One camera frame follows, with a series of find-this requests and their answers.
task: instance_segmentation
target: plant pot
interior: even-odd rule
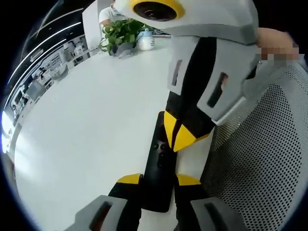
[[[120,57],[131,54],[135,46],[136,44],[129,42],[122,43],[121,45],[114,44],[111,48],[110,55],[114,57]]]

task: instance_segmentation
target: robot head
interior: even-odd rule
[[[123,15],[174,36],[216,37],[251,44],[258,17],[251,0],[116,0]]]

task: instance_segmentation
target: white shirt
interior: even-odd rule
[[[128,18],[122,15],[119,11],[116,9],[112,8],[111,6],[103,9],[100,12],[99,15],[99,23],[101,23],[104,20],[109,19],[110,22],[116,22],[116,21],[122,21],[122,20],[127,20]]]

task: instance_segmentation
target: hand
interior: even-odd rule
[[[281,54],[278,57],[280,60],[298,60],[298,47],[287,33],[258,28],[257,34],[257,46],[261,48],[262,60],[267,60],[268,54]]]

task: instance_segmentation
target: desk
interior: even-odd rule
[[[144,173],[165,109],[170,40],[125,59],[99,53],[53,85],[26,117],[15,151],[17,188],[44,231],[62,231],[77,211],[124,175]],[[199,178],[211,137],[179,153],[178,172]],[[143,211],[140,231],[173,231],[168,213]]]

